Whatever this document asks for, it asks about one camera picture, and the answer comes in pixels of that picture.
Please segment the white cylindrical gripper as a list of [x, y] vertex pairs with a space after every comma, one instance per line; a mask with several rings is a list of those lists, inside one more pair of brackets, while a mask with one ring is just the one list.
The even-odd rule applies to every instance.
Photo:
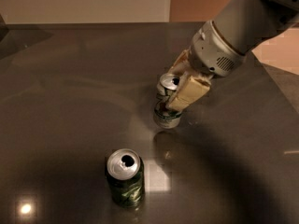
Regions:
[[245, 61], [245, 56], [234, 51], [221, 37], [213, 21], [207, 21], [193, 36], [189, 50], [183, 50], [168, 73], [180, 77], [177, 90], [166, 102], [170, 110], [182, 111], [209, 92], [207, 77], [196, 76], [196, 70], [227, 77]]

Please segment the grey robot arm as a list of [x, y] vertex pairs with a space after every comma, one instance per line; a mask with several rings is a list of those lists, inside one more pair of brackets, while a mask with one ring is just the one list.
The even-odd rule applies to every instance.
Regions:
[[169, 69], [180, 81], [166, 107], [181, 111], [203, 97], [212, 78], [228, 76], [250, 51], [292, 27], [298, 13], [299, 0], [231, 0]]

